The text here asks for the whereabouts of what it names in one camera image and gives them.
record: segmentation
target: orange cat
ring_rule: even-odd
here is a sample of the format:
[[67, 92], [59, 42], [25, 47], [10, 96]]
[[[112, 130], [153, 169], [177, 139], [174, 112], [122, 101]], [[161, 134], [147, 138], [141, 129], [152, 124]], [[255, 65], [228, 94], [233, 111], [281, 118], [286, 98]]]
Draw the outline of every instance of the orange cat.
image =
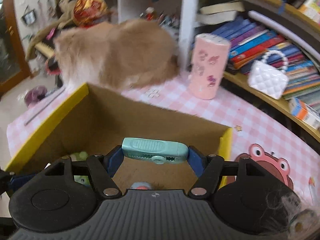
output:
[[62, 32], [54, 44], [67, 87], [88, 82], [123, 90], [160, 84], [178, 73], [175, 41], [155, 22], [75, 28]]

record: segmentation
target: red book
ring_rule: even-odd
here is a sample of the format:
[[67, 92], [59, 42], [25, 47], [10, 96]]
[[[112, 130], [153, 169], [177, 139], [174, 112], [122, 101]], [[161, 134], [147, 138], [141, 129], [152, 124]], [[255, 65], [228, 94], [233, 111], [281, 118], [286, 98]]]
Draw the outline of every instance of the red book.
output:
[[[292, 63], [295, 63], [295, 62], [298, 62], [298, 61], [302, 61], [304, 59], [305, 59], [305, 57], [302, 54], [302, 52], [298, 52], [297, 54], [295, 53], [294, 55], [288, 57], [288, 63], [292, 64]], [[283, 66], [283, 60], [282, 59], [278, 60], [275, 63], [272, 63], [270, 65], [274, 66], [274, 67], [281, 67], [281, 66]]]
[[274, 38], [272, 38], [272, 39], [270, 39], [268, 41], [265, 41], [264, 43], [262, 43], [262, 44], [260, 44], [258, 46], [255, 46], [254, 48], [249, 49], [249, 50], [245, 51], [244, 53], [241, 53], [238, 56], [233, 57], [231, 60], [234, 63], [237, 63], [237, 62], [239, 62], [241, 60], [244, 60], [247, 57], [250, 57], [250, 56], [252, 56], [254, 54], [257, 54], [257, 53], [259, 53], [261, 51], [264, 51], [267, 48], [275, 46], [275, 45], [283, 42], [284, 40], [285, 40], [285, 38], [278, 34], [276, 37], [274, 37]]

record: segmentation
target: yellow star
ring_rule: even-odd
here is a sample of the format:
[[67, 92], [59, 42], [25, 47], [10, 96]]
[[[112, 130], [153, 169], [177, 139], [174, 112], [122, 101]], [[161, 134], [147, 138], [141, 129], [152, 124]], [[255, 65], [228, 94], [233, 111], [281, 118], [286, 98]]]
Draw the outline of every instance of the yellow star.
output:
[[241, 132], [241, 131], [242, 131], [242, 127], [239, 126], [239, 125], [236, 125], [236, 126], [235, 126], [235, 129], [237, 130], [237, 132]]

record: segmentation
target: cardboard box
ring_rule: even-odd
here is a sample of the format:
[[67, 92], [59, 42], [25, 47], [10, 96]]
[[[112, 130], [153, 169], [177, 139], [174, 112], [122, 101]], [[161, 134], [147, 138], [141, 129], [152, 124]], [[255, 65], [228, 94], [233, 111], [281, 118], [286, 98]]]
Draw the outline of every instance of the cardboard box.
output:
[[290, 112], [292, 115], [310, 125], [314, 129], [320, 127], [320, 116], [317, 111], [302, 102], [298, 98], [292, 98], [289, 103]]
[[[106, 155], [124, 137], [177, 141], [195, 146], [204, 155], [218, 152], [226, 160], [232, 146], [232, 128], [84, 84], [44, 121], [6, 170], [40, 171], [47, 163], [80, 151]], [[122, 192], [138, 181], [147, 181], [155, 189], [188, 191], [197, 177], [187, 162], [157, 165], [125, 158], [113, 180]]]

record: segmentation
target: gray ribbed surface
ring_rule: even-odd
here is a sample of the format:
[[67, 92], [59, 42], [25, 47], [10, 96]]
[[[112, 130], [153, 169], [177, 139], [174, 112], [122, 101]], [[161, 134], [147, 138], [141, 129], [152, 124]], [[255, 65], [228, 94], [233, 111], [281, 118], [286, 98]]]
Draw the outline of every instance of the gray ribbed surface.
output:
[[61, 233], [41, 234], [19, 229], [12, 240], [251, 240], [286, 239], [250, 236], [223, 224], [205, 201], [194, 201], [182, 190], [129, 190], [105, 200], [84, 224]]

